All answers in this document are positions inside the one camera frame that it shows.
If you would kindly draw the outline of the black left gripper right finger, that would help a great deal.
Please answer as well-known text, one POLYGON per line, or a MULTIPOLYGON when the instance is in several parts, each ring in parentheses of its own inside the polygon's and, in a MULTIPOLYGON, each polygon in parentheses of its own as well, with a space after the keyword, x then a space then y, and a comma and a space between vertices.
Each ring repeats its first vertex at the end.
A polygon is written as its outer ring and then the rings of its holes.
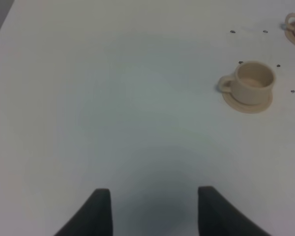
POLYGON ((198 188, 198 231, 201 236, 267 236, 214 187, 198 188))

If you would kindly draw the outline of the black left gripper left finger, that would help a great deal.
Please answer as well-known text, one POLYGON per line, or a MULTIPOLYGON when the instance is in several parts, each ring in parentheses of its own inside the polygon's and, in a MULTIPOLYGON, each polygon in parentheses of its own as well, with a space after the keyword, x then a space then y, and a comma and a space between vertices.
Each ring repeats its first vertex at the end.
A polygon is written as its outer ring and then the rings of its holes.
POLYGON ((57 236, 112 236, 113 216, 109 189, 96 189, 57 236))

